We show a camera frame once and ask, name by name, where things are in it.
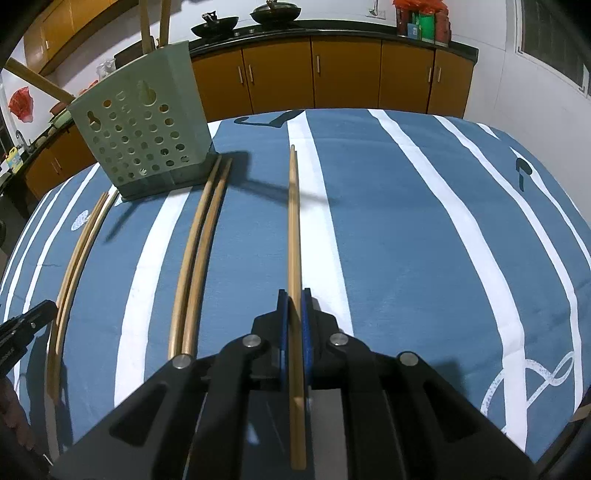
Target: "hand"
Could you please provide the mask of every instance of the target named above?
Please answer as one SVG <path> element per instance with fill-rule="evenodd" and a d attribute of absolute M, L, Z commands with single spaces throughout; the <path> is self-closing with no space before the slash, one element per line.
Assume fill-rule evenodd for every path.
<path fill-rule="evenodd" d="M 7 378 L 0 378 L 0 414 L 4 423 L 14 430 L 18 443 L 31 450 L 35 446 L 35 437 L 12 383 Z"/>

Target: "white ribbon print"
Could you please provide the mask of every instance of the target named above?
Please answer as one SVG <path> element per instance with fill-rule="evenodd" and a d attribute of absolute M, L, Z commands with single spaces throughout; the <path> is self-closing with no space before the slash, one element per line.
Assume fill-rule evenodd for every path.
<path fill-rule="evenodd" d="M 558 375 L 558 372 L 560 372 L 562 367 L 564 367 L 566 362 L 568 362 L 569 360 L 570 360 L 570 365 L 567 368 L 567 371 L 561 377 L 556 378 L 556 375 Z M 530 407 L 530 405 L 535 401 L 535 399 L 538 398 L 540 396 L 540 394 L 548 386 L 551 385 L 552 387 L 558 387 L 559 385 L 562 385 L 562 383 L 564 383 L 565 380 L 569 377 L 570 372 L 573 369 L 573 364 L 574 364 L 574 352 L 567 353 L 564 356 L 564 358 L 560 361 L 560 363 L 556 366 L 556 368 L 554 369 L 554 371 L 552 373 L 549 370 L 547 370 L 545 367 L 540 365 L 538 362 L 536 362 L 535 360 L 529 360 L 526 358 L 525 359 L 525 368 L 529 368 L 530 370 L 533 370 L 534 372 L 536 372 L 539 376 L 541 376 L 544 379 L 544 382 L 538 387 L 538 389 L 533 393 L 533 395 L 527 399 L 527 408 Z M 488 390 L 486 391 L 484 399 L 482 400 L 482 405 L 480 406 L 480 412 L 485 417 L 488 416 L 488 408 L 491 404 L 492 397 L 495 394 L 496 389 L 499 388 L 499 385 L 503 381 L 504 377 L 505 377 L 505 373 L 503 370 L 501 370 L 501 372 L 496 376 L 496 378 L 491 383 L 491 386 L 488 387 Z"/>

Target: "table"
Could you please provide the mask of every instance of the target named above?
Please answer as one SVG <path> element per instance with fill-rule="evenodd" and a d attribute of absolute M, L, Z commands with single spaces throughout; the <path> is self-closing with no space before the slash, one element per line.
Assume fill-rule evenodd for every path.
<path fill-rule="evenodd" d="M 375 352 L 417 352 L 540 457 L 590 383 L 591 231 L 538 160 L 485 125 L 404 112 L 267 113 L 210 130 L 234 165 L 198 357 L 248 333 L 287 286 L 295 144 L 304 288 Z M 2 280 L 4 320 L 57 297 L 83 220 L 109 189 L 95 165 L 44 197 Z M 63 447 L 166 361 L 201 189 L 117 204 L 106 218 L 67 331 L 57 412 Z M 22 405 L 42 438 L 46 341 L 40 332 L 17 371 Z M 261 450 L 261 435 L 249 426 L 247 453 Z M 269 451 L 281 456 L 277 446 Z"/>

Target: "metal screw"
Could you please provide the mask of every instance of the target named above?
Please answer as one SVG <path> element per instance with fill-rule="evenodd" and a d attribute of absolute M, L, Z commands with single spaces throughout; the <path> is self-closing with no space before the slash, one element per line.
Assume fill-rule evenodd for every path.
<path fill-rule="evenodd" d="M 191 365 L 191 356 L 183 353 L 182 355 L 177 355 L 173 358 L 173 367 L 178 368 L 179 370 L 183 368 L 187 368 Z"/>
<path fill-rule="evenodd" d="M 412 352 L 401 353 L 398 359 L 400 360 L 400 363 L 407 367 L 414 367 L 418 364 L 418 357 Z"/>
<path fill-rule="evenodd" d="M 334 346 L 347 345 L 348 342 L 349 337 L 345 333 L 337 332 L 330 336 L 330 343 L 332 343 Z"/>
<path fill-rule="evenodd" d="M 254 333 L 252 333 L 250 335 L 246 335 L 242 339 L 242 344 L 247 348 L 254 348 L 254 347 L 259 346 L 261 344 L 261 337 L 259 337 L 258 335 L 254 334 Z"/>

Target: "wall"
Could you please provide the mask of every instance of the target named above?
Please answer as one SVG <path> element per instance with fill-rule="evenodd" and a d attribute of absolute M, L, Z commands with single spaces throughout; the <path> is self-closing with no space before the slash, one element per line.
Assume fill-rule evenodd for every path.
<path fill-rule="evenodd" d="M 320 18 L 372 21 L 395 25 L 396 11 L 391 0 L 379 0 L 378 9 L 384 11 L 385 20 L 368 16 L 369 10 L 374 7 L 374 0 L 295 0 L 295 2 L 302 9 L 301 20 Z M 250 13 L 263 3 L 264 0 L 173 0 L 170 41 L 195 40 L 197 37 L 191 32 L 191 27 L 203 22 L 201 18 L 203 13 L 214 10 L 218 17 L 238 16 L 237 27 L 254 25 L 255 22 Z M 159 0 L 150 0 L 148 5 L 151 34 L 157 38 L 160 26 L 160 2 Z M 139 41 L 140 38 L 139 9 L 135 7 L 88 39 L 49 78 L 63 89 L 76 95 L 96 80 L 96 67 L 99 63 L 113 58 L 116 53 Z M 12 56 L 25 63 L 22 40 Z M 10 72 L 3 71 L 2 75 L 8 100 L 16 90 L 27 85 Z M 15 140 L 15 128 L 18 128 L 26 139 L 37 138 L 48 127 L 47 122 L 51 118 L 48 111 L 57 103 L 56 100 L 34 87 L 30 87 L 30 93 L 34 101 L 34 121 L 31 124 L 23 124 L 16 116 L 9 115 L 8 118 L 11 118 L 14 123 L 11 128 L 9 121 L 9 130 L 12 131 L 13 140 Z M 1 92 L 0 103 L 4 103 L 5 109 Z"/>
<path fill-rule="evenodd" d="M 479 52 L 465 118 L 509 133 L 591 223 L 591 98 L 515 49 L 515 0 L 447 0 L 452 37 Z"/>

